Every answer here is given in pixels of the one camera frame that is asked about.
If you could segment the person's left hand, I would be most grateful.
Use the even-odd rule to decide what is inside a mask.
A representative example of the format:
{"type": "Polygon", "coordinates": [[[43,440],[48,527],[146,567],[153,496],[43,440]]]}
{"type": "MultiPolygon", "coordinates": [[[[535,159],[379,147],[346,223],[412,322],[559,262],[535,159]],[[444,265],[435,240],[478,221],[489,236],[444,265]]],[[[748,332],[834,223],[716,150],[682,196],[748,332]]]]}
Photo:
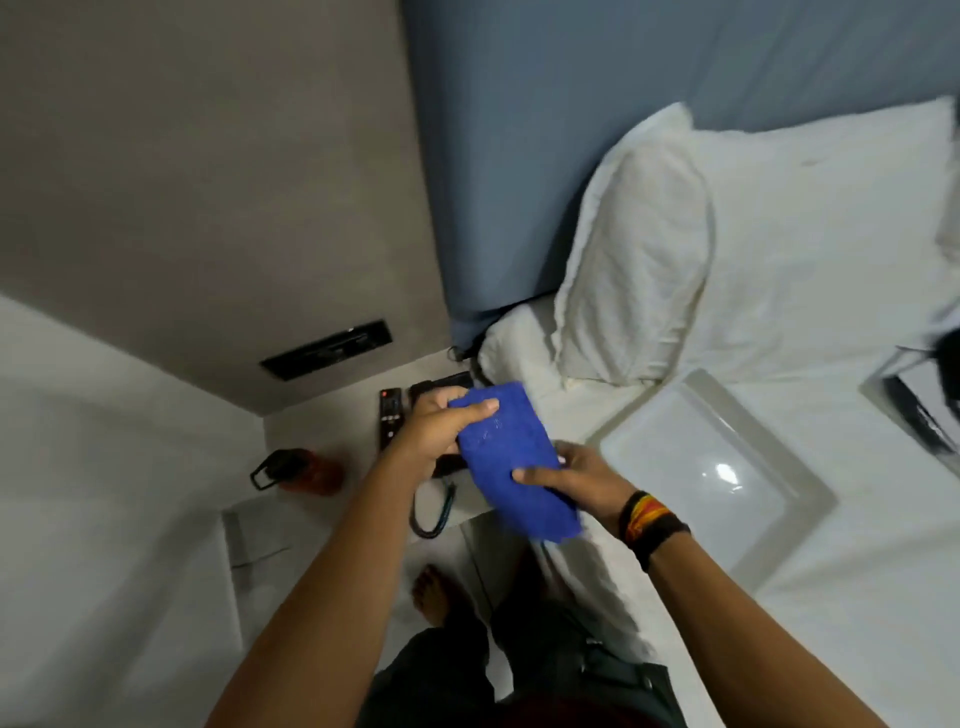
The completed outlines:
{"type": "Polygon", "coordinates": [[[459,453],[458,437],[467,427],[488,418],[461,418],[449,409],[468,389],[452,386],[423,395],[410,417],[387,447],[385,457],[400,463],[416,481],[429,480],[438,458],[459,453]]]}

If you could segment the person's right hand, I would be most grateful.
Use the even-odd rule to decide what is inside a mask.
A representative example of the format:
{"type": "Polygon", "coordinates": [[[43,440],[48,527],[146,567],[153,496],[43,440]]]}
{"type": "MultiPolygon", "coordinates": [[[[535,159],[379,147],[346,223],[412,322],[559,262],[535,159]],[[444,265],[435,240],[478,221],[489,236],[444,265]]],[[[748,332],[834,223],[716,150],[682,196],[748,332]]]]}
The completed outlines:
{"type": "Polygon", "coordinates": [[[618,517],[629,497],[638,491],[617,473],[601,455],[581,443],[555,441],[559,466],[572,473],[570,490],[553,490],[577,505],[613,536],[618,536],[618,517]]]}

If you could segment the blue cloth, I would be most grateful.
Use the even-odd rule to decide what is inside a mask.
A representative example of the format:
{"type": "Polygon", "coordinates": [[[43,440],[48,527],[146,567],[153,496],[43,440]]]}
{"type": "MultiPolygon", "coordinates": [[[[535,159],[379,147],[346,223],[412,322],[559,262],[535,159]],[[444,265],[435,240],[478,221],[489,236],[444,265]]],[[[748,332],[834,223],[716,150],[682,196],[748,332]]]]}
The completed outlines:
{"type": "Polygon", "coordinates": [[[469,389],[450,409],[498,401],[497,411],[458,435],[460,455],[474,484],[507,526],[529,539],[560,543],[582,533],[577,507],[567,497],[513,478],[516,469],[558,470],[559,457],[523,384],[512,381],[469,389]]]}

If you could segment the person's left forearm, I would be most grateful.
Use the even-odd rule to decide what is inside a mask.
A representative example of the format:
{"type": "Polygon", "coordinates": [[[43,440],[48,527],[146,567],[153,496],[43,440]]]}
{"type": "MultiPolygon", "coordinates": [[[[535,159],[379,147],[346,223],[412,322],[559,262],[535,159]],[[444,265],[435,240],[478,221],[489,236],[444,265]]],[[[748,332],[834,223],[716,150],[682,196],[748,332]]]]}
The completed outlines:
{"type": "Polygon", "coordinates": [[[204,728],[353,728],[435,455],[389,447],[229,680],[204,728]]]}

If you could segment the person's right forearm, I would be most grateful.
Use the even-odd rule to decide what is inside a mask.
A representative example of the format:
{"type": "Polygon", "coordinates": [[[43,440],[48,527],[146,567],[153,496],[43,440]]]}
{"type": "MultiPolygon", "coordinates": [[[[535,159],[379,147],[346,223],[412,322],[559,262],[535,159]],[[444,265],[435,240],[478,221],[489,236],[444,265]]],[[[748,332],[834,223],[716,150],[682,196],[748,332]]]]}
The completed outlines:
{"type": "Polygon", "coordinates": [[[687,532],[647,570],[726,728],[888,728],[687,532]]]}

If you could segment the black telephone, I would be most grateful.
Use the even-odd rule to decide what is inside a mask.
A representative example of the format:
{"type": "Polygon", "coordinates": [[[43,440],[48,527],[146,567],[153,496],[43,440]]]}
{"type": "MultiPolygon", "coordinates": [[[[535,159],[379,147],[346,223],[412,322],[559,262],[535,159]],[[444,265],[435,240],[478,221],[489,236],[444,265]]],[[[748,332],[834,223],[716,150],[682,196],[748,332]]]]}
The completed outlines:
{"type": "MultiPolygon", "coordinates": [[[[444,389],[452,386],[462,387],[463,389],[474,388],[474,379],[467,371],[460,371],[442,377],[436,380],[424,380],[415,383],[407,391],[409,407],[413,409],[418,400],[425,394],[438,389],[444,389]]],[[[467,468],[467,463],[460,454],[441,455],[435,465],[432,479],[442,480],[452,477],[467,468]]]]}

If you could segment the black remote control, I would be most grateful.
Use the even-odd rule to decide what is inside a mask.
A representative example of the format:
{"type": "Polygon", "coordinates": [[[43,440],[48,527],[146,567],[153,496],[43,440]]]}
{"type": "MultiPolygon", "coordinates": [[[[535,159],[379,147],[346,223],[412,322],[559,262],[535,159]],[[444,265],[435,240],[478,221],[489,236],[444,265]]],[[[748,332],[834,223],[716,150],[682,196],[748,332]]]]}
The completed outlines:
{"type": "Polygon", "coordinates": [[[405,403],[400,387],[381,390],[378,399],[378,452],[386,450],[405,422],[405,403]]]}

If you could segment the black orange yellow wristband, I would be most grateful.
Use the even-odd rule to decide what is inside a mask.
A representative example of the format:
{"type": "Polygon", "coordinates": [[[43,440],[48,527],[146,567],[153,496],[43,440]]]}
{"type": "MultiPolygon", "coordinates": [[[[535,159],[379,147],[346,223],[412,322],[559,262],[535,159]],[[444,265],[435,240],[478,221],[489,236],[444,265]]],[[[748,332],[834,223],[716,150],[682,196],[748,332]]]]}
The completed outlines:
{"type": "Polygon", "coordinates": [[[647,491],[637,490],[629,496],[617,521],[617,536],[630,546],[655,521],[673,512],[647,491]]]}

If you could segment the person's bare foot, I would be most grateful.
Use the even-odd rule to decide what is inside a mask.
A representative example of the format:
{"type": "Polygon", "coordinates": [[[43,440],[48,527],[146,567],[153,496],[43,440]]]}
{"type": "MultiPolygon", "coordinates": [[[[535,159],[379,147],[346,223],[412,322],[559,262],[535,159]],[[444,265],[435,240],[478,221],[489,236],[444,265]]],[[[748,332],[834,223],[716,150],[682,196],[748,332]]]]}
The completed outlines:
{"type": "Polygon", "coordinates": [[[443,627],[460,600],[459,586],[436,564],[426,564],[415,577],[411,599],[431,627],[443,627]]]}

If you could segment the white rectangular tray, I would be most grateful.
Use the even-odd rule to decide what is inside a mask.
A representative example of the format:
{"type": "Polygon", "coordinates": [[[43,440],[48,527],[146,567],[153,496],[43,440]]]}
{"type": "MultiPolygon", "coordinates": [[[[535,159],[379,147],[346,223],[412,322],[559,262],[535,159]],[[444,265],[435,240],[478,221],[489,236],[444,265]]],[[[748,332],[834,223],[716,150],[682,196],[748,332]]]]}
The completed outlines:
{"type": "Polygon", "coordinates": [[[751,594],[838,504],[834,490],[703,369],[642,395],[590,443],[687,523],[751,594]]]}
{"type": "Polygon", "coordinates": [[[960,480],[960,331],[932,347],[898,346],[859,390],[960,480]]]}

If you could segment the red water bottle black lid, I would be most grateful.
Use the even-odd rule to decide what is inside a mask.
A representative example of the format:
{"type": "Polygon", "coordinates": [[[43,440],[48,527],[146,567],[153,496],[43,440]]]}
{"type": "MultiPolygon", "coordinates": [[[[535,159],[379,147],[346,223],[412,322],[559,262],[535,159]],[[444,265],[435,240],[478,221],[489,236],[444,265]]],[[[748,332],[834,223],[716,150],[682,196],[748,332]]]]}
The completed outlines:
{"type": "Polygon", "coordinates": [[[332,497],[344,488],[346,469],[334,459],[295,447],[274,450],[248,478],[261,492],[279,488],[288,493],[332,497]]]}

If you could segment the person's dark trousers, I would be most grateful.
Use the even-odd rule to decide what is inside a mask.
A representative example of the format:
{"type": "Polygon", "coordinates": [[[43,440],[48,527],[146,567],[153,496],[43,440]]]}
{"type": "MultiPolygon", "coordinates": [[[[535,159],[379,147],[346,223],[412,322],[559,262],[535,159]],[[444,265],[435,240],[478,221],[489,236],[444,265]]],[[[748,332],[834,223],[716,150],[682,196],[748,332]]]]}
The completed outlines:
{"type": "Polygon", "coordinates": [[[455,583],[446,623],[374,676],[355,728],[688,728],[666,667],[616,654],[531,549],[488,624],[455,583]]]}

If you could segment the white pillow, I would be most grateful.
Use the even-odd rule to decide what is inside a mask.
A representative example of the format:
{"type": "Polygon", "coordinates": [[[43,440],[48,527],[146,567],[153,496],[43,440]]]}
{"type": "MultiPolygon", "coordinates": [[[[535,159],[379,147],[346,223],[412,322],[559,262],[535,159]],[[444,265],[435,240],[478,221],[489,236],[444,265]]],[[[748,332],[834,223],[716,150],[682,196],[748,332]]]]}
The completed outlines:
{"type": "Polygon", "coordinates": [[[602,157],[582,193],[554,299],[554,362],[568,381],[625,386],[677,363],[712,253],[711,196],[672,103],[602,157]]]}
{"type": "Polygon", "coordinates": [[[730,383],[881,355],[960,293],[938,242],[955,181],[942,96],[684,143],[711,254],[678,356],[730,383]]]}

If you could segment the blue padded headboard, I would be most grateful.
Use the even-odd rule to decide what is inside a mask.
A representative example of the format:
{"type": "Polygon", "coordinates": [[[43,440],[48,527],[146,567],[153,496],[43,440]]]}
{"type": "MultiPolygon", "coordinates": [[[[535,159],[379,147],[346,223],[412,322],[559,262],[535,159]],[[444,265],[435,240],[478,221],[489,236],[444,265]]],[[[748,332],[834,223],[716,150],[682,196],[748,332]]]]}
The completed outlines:
{"type": "Polygon", "coordinates": [[[960,0],[399,0],[452,347],[555,291],[606,152],[960,97],[960,0]]]}

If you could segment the bed with white sheet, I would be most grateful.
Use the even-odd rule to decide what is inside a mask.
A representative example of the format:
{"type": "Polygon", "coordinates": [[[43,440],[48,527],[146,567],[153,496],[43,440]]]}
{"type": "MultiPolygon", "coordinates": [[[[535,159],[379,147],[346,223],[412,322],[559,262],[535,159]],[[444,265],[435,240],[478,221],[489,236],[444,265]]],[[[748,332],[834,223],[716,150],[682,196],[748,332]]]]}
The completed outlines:
{"type": "MultiPolygon", "coordinates": [[[[591,442],[657,390],[565,383],[553,330],[546,297],[494,324],[479,352],[490,381],[525,385],[553,438],[591,442]]],[[[960,480],[861,394],[876,368],[721,383],[838,498],[749,594],[891,728],[960,728],[960,480]]]]}

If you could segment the black flat object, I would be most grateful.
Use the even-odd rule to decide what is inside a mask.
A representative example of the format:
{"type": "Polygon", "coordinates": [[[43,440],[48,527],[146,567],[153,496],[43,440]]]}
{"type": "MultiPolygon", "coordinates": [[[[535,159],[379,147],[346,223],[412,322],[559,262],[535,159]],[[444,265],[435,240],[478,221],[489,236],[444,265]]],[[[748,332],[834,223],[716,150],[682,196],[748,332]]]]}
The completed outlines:
{"type": "Polygon", "coordinates": [[[931,455],[956,455],[956,443],[942,429],[921,400],[898,376],[886,375],[881,387],[907,430],[931,455]]]}

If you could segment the black wall socket panel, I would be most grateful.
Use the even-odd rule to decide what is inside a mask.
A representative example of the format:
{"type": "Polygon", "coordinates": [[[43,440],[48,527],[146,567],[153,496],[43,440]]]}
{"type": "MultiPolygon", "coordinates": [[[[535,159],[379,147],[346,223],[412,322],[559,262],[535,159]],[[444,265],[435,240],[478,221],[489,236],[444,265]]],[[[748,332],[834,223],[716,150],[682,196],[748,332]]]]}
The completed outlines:
{"type": "Polygon", "coordinates": [[[275,379],[289,383],[393,343],[383,319],[339,331],[259,362],[275,379]]]}

